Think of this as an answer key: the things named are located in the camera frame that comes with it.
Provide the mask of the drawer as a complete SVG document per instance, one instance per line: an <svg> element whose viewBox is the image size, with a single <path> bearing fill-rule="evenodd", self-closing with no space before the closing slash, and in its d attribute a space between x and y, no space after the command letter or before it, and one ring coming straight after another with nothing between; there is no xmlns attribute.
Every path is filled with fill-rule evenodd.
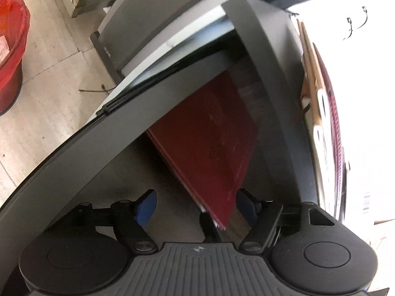
<svg viewBox="0 0 395 296"><path fill-rule="evenodd" d="M135 198L147 189L159 195L159 211L149 224L157 241L194 241L198 206L145 130L171 95L211 73L227 73L258 123L266 122L270 102L268 65L246 50L212 54L144 85L143 91L110 116L96 118L58 146L11 193L1 207L1 294L25 295L17 273L22 249L75 204L106 206Z"/></svg>

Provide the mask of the dark wood drawer cabinet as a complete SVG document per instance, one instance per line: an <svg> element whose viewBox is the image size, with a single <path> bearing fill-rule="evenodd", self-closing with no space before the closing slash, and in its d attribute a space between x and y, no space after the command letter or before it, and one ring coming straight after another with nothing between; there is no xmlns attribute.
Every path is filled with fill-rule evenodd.
<svg viewBox="0 0 395 296"><path fill-rule="evenodd" d="M317 203L341 216L329 102L323 84L309 90L305 58L313 54L285 10L262 0L228 0L227 20L245 57L232 70L258 130L242 187L264 200Z"/></svg>

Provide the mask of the dark red certificate book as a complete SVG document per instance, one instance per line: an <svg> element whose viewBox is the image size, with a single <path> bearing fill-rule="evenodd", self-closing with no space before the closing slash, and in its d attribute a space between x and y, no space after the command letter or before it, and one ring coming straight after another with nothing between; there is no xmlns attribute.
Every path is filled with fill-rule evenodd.
<svg viewBox="0 0 395 296"><path fill-rule="evenodd" d="M336 104L336 97L333 86L327 71L327 68L323 62L323 59L317 49L317 46L313 44L321 74L325 84L325 90L327 93L330 121L331 121L331 140L334 153L334 163L336 172L336 212L335 218L339 222L343 222L345 219L345 208L346 208L346 192L347 192L347 166L345 163L344 149L341 143L341 130L339 122L339 114Z"/></svg>

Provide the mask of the beige paper folder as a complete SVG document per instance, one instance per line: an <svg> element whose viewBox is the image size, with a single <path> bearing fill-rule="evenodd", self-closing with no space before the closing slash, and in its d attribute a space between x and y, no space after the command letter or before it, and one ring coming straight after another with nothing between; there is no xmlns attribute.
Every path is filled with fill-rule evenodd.
<svg viewBox="0 0 395 296"><path fill-rule="evenodd" d="M296 22L303 47L303 65L309 86L313 125L325 129L330 123L330 110L319 59L314 45L307 34L305 24L299 19Z"/></svg>

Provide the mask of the red mesh waste bin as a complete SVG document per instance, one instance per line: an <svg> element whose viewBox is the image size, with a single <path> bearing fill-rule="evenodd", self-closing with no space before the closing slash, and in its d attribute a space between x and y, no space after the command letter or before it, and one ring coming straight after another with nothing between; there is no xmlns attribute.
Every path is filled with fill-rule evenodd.
<svg viewBox="0 0 395 296"><path fill-rule="evenodd" d="M23 80L30 12L23 0L1 0L1 114L17 100Z"/></svg>

